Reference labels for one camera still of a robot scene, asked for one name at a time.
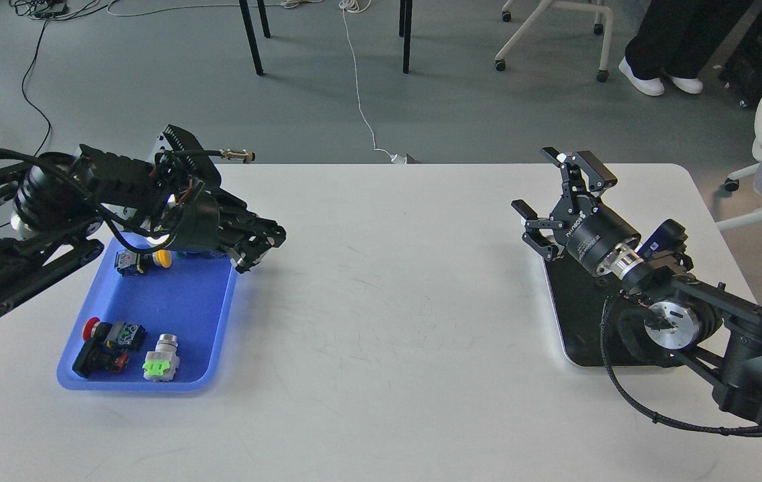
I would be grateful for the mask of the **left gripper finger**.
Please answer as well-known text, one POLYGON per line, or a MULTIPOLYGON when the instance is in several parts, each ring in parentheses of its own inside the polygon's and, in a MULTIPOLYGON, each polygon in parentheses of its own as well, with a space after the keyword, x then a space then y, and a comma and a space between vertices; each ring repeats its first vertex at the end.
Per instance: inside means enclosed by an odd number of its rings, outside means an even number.
POLYGON ((234 250, 265 250, 280 247, 286 231, 274 220, 258 217, 244 208, 230 210, 230 247, 234 250))
POLYGON ((235 272, 248 272, 253 266, 256 266, 261 262, 265 254, 273 247, 270 241, 243 241, 235 245, 223 245, 223 251, 230 257, 230 263, 233 266, 235 272), (248 262, 246 268, 236 269, 233 259, 231 257, 232 251, 243 251, 244 259, 248 262))

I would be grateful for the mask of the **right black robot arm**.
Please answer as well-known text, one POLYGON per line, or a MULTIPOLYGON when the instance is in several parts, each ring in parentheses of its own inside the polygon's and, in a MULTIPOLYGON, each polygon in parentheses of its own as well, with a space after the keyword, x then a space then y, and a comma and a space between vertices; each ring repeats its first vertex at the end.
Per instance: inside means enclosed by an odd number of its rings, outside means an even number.
POLYGON ((604 204, 615 175, 591 152, 541 152, 561 174, 549 216, 527 202, 522 240, 545 263, 564 354, 575 364, 598 357, 620 396, 654 424, 722 436, 762 437, 762 306, 692 274, 685 228, 668 219, 646 241, 604 204), (613 369, 613 343, 632 366, 685 366, 708 382, 718 409, 749 421, 745 427, 684 423, 631 397, 613 369))

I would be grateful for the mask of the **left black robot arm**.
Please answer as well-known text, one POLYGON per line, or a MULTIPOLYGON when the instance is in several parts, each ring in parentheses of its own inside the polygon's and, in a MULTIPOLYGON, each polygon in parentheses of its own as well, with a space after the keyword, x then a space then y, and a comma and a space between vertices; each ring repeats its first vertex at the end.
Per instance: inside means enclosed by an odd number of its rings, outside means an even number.
POLYGON ((100 256, 106 226, 141 257, 216 251, 237 272, 285 241, 285 229, 222 189, 213 158, 250 163, 247 150, 207 150, 167 125, 151 161, 81 145, 75 155, 0 149, 0 317, 100 256))

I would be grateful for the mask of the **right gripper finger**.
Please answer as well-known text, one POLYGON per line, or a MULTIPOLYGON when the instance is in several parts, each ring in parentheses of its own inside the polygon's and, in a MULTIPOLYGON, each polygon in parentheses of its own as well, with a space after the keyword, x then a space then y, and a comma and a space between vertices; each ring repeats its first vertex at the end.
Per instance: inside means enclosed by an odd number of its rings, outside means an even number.
POLYGON ((547 218, 540 218, 523 200, 513 200, 512 207, 522 217, 522 241, 525 244, 545 260, 556 260, 564 256, 572 225, 572 213, 568 211, 571 207, 569 201, 559 199, 547 218))
POLYGON ((601 195, 619 183, 610 171, 590 151, 562 153, 555 147, 543 147, 541 153, 559 168, 561 196, 550 212, 553 216, 577 216, 599 211, 601 195))

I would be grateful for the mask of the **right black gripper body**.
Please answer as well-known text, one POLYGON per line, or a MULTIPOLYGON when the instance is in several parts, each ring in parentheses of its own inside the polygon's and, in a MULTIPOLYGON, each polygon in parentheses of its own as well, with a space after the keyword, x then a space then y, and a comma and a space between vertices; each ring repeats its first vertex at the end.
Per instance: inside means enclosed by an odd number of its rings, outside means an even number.
POLYGON ((619 214, 599 198, 562 198, 550 212, 564 227, 555 240, 592 276, 604 275, 599 265, 620 243, 636 247, 641 239, 619 214))

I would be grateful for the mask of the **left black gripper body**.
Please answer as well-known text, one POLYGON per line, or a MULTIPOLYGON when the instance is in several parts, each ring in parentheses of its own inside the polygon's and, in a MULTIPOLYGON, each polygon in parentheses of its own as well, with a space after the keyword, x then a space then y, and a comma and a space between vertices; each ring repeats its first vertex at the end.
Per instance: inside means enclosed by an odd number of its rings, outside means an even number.
POLYGON ((171 235, 153 239, 154 245, 166 243, 172 251, 226 252, 246 240, 239 227, 248 219, 246 202, 225 191, 201 192, 191 204, 178 205, 175 195, 167 198, 167 221, 178 223, 170 228, 171 235))

